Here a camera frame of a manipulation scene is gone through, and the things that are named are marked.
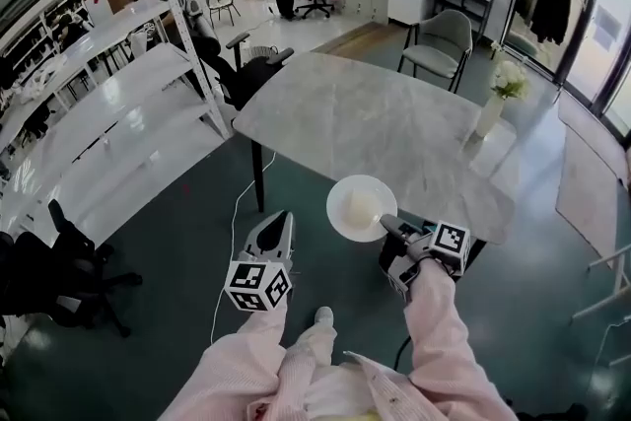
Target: marble table top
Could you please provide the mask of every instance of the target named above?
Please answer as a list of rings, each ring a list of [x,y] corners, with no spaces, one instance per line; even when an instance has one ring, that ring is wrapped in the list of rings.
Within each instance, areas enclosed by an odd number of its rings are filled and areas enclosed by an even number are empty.
[[[519,148],[501,120],[485,139],[481,107],[367,63],[292,57],[234,122],[243,135],[321,175],[372,175],[399,209],[500,244],[515,212]]]

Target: white vase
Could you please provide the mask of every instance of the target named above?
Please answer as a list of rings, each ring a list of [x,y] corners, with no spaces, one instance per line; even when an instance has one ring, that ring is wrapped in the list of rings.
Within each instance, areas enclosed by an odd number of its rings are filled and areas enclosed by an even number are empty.
[[[475,125],[475,133],[480,137],[486,137],[486,134],[491,131],[493,125],[500,119],[503,108],[504,99],[497,94],[491,95],[486,105],[482,108],[480,117]]]

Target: white shoe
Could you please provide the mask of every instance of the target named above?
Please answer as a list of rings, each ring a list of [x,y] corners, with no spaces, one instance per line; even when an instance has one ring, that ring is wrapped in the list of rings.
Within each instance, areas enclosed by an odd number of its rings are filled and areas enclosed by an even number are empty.
[[[315,313],[314,322],[323,322],[333,328],[333,309],[331,307],[320,307]]]

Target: white plate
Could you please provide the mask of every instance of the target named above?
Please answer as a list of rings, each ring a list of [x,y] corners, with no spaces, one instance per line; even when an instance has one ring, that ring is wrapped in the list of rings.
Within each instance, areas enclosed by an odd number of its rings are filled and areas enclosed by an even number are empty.
[[[347,218],[349,199],[356,191],[360,195],[372,195],[371,204],[375,206],[375,219],[368,228],[353,227]],[[383,237],[387,231],[379,222],[383,214],[396,216],[396,198],[390,188],[380,180],[369,175],[350,175],[339,181],[328,193],[326,214],[333,228],[346,239],[356,243],[370,243]]]

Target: floor mat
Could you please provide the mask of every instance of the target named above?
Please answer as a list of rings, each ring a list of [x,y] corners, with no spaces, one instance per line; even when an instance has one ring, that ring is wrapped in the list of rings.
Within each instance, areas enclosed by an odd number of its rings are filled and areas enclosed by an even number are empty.
[[[568,94],[561,96],[559,119],[587,142],[626,187],[628,169],[624,150],[609,131]]]
[[[615,250],[616,185],[605,162],[568,128],[556,210],[600,256]]]

